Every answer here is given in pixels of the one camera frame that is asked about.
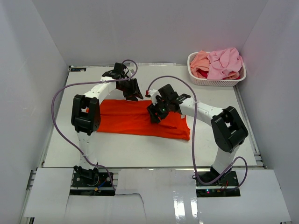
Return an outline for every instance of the gray wall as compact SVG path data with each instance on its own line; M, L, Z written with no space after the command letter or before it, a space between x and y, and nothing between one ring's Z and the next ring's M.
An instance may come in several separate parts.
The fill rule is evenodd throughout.
M267 0L33 0L68 65L241 49Z
M270 0L242 50L240 84L262 159L274 168L292 221L299 223L299 2Z
M0 223L19 222L67 66L31 0L0 0Z

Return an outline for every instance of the plastic basket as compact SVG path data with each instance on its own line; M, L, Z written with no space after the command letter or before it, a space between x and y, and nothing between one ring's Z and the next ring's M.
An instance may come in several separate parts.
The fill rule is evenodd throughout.
M242 68L240 69L239 73L241 78L237 80L219 80L219 81L210 81L205 78L197 78L195 77L190 70L190 62L192 62L197 55L198 52L194 52L188 56L187 60L187 67L190 74L191 82L195 85L209 85L209 86L234 86L237 85L238 82L244 80L246 78L246 69L243 63Z

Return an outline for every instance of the black label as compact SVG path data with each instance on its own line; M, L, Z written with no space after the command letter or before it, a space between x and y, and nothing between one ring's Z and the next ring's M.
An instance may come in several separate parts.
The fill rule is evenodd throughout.
M86 68L71 68L71 71L86 71Z

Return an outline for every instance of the folded garment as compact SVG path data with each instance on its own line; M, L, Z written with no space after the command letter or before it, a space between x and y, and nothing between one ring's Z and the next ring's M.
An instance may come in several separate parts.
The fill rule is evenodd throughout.
M197 78L206 78L209 71L210 61L207 58L209 54L201 50L190 62L191 73Z
M170 112L159 124L152 124L146 109L150 104L150 100L103 100L100 105L101 123L98 132L190 139L186 118L182 119L179 113Z
M210 61L208 80L237 79L243 66L243 59L236 48L213 51L207 58Z

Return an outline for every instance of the pink towel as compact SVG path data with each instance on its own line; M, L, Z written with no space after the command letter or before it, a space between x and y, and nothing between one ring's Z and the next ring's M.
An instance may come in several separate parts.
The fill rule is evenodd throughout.
M208 80L237 79L243 59L236 48L213 51L207 58L210 61Z
M190 62L191 73L197 78L206 78L203 74L209 71L210 61L207 58L208 53L201 50Z

